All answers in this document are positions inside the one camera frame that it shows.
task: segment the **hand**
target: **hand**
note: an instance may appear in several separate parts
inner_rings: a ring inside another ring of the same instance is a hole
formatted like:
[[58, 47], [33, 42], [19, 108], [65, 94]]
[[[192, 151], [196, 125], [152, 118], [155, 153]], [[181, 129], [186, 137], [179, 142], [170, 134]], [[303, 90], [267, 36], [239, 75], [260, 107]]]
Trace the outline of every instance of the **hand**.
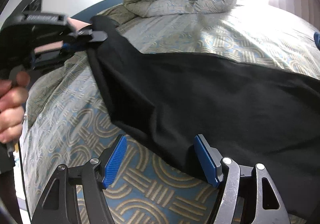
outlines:
[[21, 71], [17, 74], [18, 87], [11, 89], [10, 80], [0, 80], [0, 142], [7, 143], [20, 138], [24, 110], [21, 106], [28, 99], [25, 87], [30, 76]]

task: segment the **bed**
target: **bed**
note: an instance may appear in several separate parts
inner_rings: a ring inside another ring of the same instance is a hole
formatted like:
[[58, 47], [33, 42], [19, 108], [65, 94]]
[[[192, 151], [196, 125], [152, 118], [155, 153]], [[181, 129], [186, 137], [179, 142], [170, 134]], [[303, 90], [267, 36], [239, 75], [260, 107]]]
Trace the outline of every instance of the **bed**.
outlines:
[[[124, 0], [99, 15], [113, 19], [142, 53], [215, 53], [320, 79], [320, 53], [313, 41], [317, 29], [308, 22], [254, 0], [202, 3], [191, 8], [190, 0]], [[85, 52], [33, 85], [23, 126], [20, 144], [31, 215], [59, 164], [82, 165], [125, 134], [110, 121]], [[217, 190], [169, 166], [128, 136], [116, 180], [104, 194], [115, 223], [190, 224], [206, 223]], [[77, 195], [86, 224], [81, 186]], [[238, 204], [234, 223], [240, 221], [241, 200]]]

